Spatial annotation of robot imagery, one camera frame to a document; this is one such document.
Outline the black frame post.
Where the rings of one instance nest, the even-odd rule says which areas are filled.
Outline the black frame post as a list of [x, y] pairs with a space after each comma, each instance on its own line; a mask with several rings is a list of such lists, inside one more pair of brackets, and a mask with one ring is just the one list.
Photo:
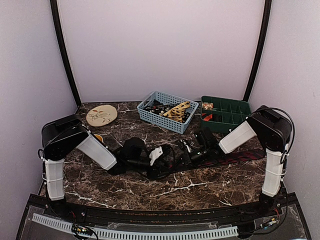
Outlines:
[[79, 108], [82, 105], [82, 101], [81, 101], [80, 94], [79, 94], [77, 86], [76, 86], [76, 81], [75, 81], [74, 75], [72, 73], [72, 68], [71, 68], [69, 56], [67, 53], [67, 48], [66, 48], [66, 44], [65, 44], [65, 39], [64, 39], [64, 34], [63, 34], [63, 30], [62, 30], [59, 9], [58, 9], [58, 1], [57, 0], [50, 0], [49, 2], [50, 2], [54, 30], [55, 30], [55, 34], [56, 34], [56, 39], [57, 39], [59, 51], [60, 51], [60, 56], [61, 56], [62, 63], [64, 66], [64, 71], [65, 71], [65, 74], [66, 74], [66, 77], [68, 80], [68, 84], [69, 84], [73, 99], [75, 101], [75, 104], [76, 104], [77, 108]]
[[265, 0], [264, 1], [264, 9], [262, 14], [262, 21], [260, 26], [259, 37], [257, 41], [256, 51], [252, 63], [252, 68], [250, 71], [250, 75], [248, 78], [248, 82], [246, 85], [246, 89], [243, 96], [243, 101], [248, 102], [255, 84], [255, 80], [257, 77], [258, 69], [260, 66], [261, 58], [263, 55], [263, 50], [265, 46], [265, 41], [267, 37], [267, 31], [269, 26], [269, 20], [271, 15], [271, 8], [272, 8], [272, 0]]

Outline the yellow beetle print tie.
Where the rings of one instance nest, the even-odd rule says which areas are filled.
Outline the yellow beetle print tie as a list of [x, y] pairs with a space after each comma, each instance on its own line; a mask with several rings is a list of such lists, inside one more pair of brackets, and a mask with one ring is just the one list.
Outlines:
[[178, 123], [185, 123], [191, 115], [187, 112], [187, 109], [191, 107], [190, 101], [184, 101], [174, 107], [170, 108], [166, 112], [162, 113], [161, 116], [173, 120]]

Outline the beige floral plate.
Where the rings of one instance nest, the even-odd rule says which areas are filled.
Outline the beige floral plate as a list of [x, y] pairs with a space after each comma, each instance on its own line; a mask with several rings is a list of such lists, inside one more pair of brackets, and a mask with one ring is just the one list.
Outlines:
[[102, 127], [113, 122], [117, 116], [117, 109], [106, 104], [91, 109], [86, 115], [86, 121], [92, 127]]

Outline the cream floral mug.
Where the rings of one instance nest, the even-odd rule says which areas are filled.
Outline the cream floral mug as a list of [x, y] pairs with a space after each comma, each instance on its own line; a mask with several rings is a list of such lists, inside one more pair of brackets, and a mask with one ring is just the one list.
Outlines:
[[104, 144], [104, 139], [101, 135], [99, 134], [94, 134], [94, 139], [95, 139], [95, 145], [99, 146], [100, 148], [105, 148], [106, 145]]

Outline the rolled cream tropical print tie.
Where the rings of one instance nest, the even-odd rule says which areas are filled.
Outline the rolled cream tropical print tie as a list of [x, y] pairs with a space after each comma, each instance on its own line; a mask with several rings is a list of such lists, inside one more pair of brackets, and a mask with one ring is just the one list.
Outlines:
[[207, 111], [212, 111], [214, 108], [214, 103], [212, 102], [202, 102], [201, 103], [202, 109]]

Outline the black front rail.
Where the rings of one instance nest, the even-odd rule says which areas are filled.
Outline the black front rail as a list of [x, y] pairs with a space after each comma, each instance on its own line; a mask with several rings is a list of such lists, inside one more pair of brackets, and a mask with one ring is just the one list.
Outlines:
[[93, 225], [105, 226], [111, 223], [124, 223], [133, 225], [189, 225], [212, 223], [218, 227], [224, 225], [240, 226], [245, 230], [254, 229], [254, 221], [266, 218], [276, 218], [284, 221], [285, 210], [289, 205], [299, 206], [295, 193], [287, 196], [279, 196], [273, 208], [262, 209], [260, 203], [251, 202], [241, 205], [216, 207], [196, 210], [166, 210], [166, 211], [142, 211], [142, 210], [123, 210], [104, 207], [95, 207], [83, 204], [67, 202], [66, 216], [54, 213], [54, 207], [47, 198], [31, 194], [24, 209], [19, 229], [31, 220], [32, 209], [46, 214], [54, 219], [66, 220], [68, 223], [84, 224], [92, 227]]

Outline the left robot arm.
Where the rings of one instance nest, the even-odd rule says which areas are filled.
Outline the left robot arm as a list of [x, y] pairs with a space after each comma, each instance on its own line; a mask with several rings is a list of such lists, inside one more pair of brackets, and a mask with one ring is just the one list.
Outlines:
[[45, 124], [41, 130], [42, 179], [49, 209], [60, 218], [72, 213], [66, 203], [64, 190], [64, 162], [77, 149], [112, 176], [133, 171], [148, 180], [161, 180], [177, 168], [174, 149], [163, 144], [148, 150], [142, 139], [132, 137], [124, 145], [110, 150], [76, 115], [69, 115]]

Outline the light blue plastic basket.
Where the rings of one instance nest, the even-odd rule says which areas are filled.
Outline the light blue plastic basket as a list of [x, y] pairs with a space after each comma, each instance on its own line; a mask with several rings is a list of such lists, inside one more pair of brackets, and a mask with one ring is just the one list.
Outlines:
[[137, 109], [141, 120], [183, 134], [198, 107], [195, 101], [154, 91]]

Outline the red navy striped tie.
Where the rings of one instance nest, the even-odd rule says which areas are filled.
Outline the red navy striped tie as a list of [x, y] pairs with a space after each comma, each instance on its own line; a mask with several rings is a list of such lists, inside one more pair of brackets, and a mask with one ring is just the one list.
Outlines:
[[206, 167], [214, 166], [223, 166], [228, 164], [255, 161], [260, 160], [265, 157], [265, 152], [261, 149], [245, 150], [240, 152], [232, 152], [229, 154], [215, 154], [213, 151], [208, 151], [206, 158], [203, 162], [200, 162], [197, 165], [187, 165], [184, 166], [179, 164], [179, 158], [177, 160], [176, 169], [179, 171], [190, 170], [190, 169], [199, 169]]

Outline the green divided organizer tray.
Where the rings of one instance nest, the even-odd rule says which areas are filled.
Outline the green divided organizer tray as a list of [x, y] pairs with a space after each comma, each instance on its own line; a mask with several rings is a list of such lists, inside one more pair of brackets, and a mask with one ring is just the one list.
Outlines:
[[[202, 109], [202, 102], [214, 103], [212, 110]], [[200, 125], [208, 127], [214, 133], [227, 134], [241, 124], [251, 114], [246, 101], [202, 96], [200, 106]], [[212, 121], [203, 121], [202, 114], [212, 114]]]

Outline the black left frame post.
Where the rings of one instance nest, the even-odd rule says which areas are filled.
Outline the black left frame post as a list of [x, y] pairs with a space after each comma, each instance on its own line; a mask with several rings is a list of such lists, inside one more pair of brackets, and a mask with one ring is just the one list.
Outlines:
[[77, 86], [76, 86], [76, 81], [75, 81], [74, 75], [72, 73], [72, 68], [71, 68], [69, 56], [67, 53], [67, 48], [66, 48], [66, 44], [65, 44], [65, 39], [64, 39], [64, 34], [63, 34], [63, 30], [62, 30], [59, 9], [58, 9], [58, 1], [57, 0], [50, 0], [49, 2], [50, 2], [54, 30], [55, 30], [55, 34], [56, 34], [56, 39], [57, 39], [59, 51], [60, 51], [60, 56], [61, 56], [62, 63], [64, 66], [64, 71], [65, 71], [65, 74], [66, 74], [66, 77], [68, 80], [68, 84], [69, 84], [73, 99], [75, 101], [75, 104], [76, 104], [77, 108], [79, 108], [82, 105], [82, 101], [81, 101], [80, 94], [79, 94]]

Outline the rolled orange navy striped tie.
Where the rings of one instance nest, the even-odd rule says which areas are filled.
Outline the rolled orange navy striped tie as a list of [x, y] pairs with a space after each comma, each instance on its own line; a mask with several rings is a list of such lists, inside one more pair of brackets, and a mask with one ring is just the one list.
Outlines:
[[207, 114], [207, 113], [202, 113], [201, 114], [201, 119], [205, 122], [210, 122], [213, 119], [213, 114]]

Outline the black white floral tie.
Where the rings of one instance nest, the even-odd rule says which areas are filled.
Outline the black white floral tie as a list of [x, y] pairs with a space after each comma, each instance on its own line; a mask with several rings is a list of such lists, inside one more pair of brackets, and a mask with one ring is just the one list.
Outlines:
[[146, 106], [144, 108], [145, 111], [161, 116], [164, 112], [168, 111], [172, 107], [178, 105], [177, 104], [163, 104], [157, 100], [154, 100], [150, 106]]

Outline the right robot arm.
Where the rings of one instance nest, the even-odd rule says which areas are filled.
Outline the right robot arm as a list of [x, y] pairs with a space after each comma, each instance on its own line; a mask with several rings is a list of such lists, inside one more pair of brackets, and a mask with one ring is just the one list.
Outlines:
[[219, 161], [256, 137], [266, 154], [266, 166], [255, 213], [266, 217], [274, 210], [287, 171], [287, 157], [295, 138], [295, 126], [288, 113], [262, 105], [221, 140], [217, 140], [207, 127], [197, 131], [194, 136], [202, 146], [197, 150], [186, 140], [178, 142], [183, 150], [178, 161], [186, 166], [197, 166], [207, 159]]

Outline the black right frame post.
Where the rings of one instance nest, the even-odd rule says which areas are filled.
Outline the black right frame post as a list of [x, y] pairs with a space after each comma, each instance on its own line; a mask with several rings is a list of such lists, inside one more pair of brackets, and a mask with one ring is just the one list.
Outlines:
[[248, 82], [246, 85], [246, 89], [243, 96], [243, 101], [248, 102], [255, 84], [255, 80], [257, 77], [258, 69], [260, 66], [261, 58], [263, 55], [263, 50], [265, 46], [265, 41], [267, 37], [267, 31], [269, 26], [269, 20], [271, 15], [271, 8], [272, 8], [272, 0], [265, 0], [264, 1], [264, 9], [262, 14], [262, 21], [260, 26], [259, 37], [257, 41], [256, 51], [252, 63], [252, 68], [250, 71], [250, 75], [248, 78]]

